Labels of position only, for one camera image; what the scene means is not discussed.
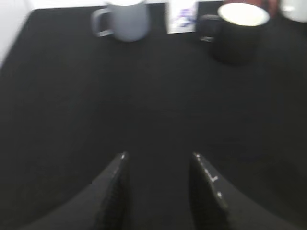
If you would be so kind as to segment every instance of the black surface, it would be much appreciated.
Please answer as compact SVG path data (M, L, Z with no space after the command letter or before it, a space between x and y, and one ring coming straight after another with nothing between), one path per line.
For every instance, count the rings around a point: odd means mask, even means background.
M306 25L277 18L236 68L194 33L166 34L161 4L135 43L95 38L95 9L33 12L2 67L1 228L63 204L127 150L132 228L189 229L189 156L207 149L243 193L306 227Z

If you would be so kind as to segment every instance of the white wall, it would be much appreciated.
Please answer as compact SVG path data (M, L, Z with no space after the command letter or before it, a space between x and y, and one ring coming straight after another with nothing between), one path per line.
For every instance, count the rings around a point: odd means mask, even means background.
M166 0L147 0L148 3ZM0 67L33 9L105 5L104 0L0 0Z
M161 3L167 0L147 0L148 3ZM200 0L200 1L221 1L221 0ZM73 7L73 6L101 6L105 0L31 0L35 9Z
M0 0L0 67L30 8L25 0Z

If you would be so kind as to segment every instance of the white mug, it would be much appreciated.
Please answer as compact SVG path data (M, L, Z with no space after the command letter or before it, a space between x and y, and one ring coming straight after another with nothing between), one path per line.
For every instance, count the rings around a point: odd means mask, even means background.
M282 0L280 10L290 20L307 23L307 0Z
M100 18L108 13L109 28L100 31ZM145 0L108 0L107 8L92 14L92 30L98 37L113 35L124 42L134 42L149 31L149 16Z

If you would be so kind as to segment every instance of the white cup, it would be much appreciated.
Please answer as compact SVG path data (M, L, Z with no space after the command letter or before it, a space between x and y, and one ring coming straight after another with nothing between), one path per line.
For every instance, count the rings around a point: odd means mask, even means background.
M307 0L282 0L280 9L284 17L307 23Z

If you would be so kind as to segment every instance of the red object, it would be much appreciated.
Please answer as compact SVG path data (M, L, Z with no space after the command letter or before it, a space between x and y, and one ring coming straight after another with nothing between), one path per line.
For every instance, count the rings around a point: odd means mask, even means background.
M225 4L234 2L253 4L264 8L269 12L270 16L273 17L277 12L278 1L279 0L226 0Z

